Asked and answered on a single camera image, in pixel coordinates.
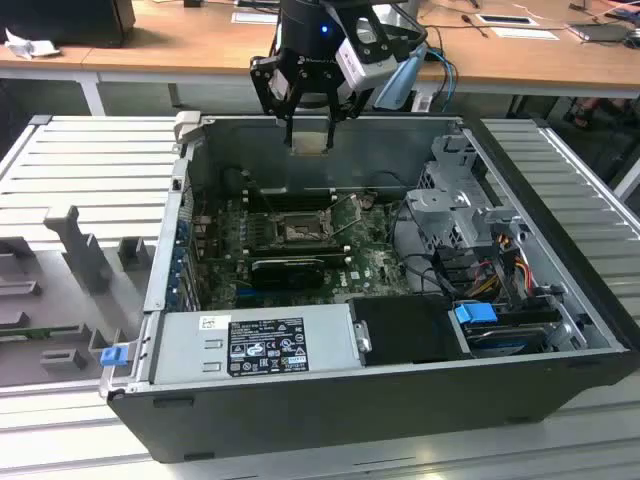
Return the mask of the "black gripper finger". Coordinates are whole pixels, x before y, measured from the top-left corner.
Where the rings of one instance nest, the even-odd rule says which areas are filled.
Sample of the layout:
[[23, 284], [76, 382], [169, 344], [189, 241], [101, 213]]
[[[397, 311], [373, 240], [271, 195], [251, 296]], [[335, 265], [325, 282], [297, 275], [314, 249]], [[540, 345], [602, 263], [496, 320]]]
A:
[[[284, 144], [292, 146], [293, 116], [300, 101], [300, 86], [297, 80], [290, 82], [284, 75], [287, 55], [278, 53], [270, 57], [255, 56], [250, 60], [250, 78], [263, 112], [285, 122]], [[287, 85], [284, 97], [278, 98], [271, 88], [271, 81], [283, 78]]]
[[337, 124], [348, 119], [358, 118], [369, 101], [373, 89], [352, 92], [344, 102], [341, 102], [338, 95], [339, 87], [334, 79], [325, 79], [322, 87], [329, 109], [326, 150], [330, 150], [334, 146], [334, 135]]

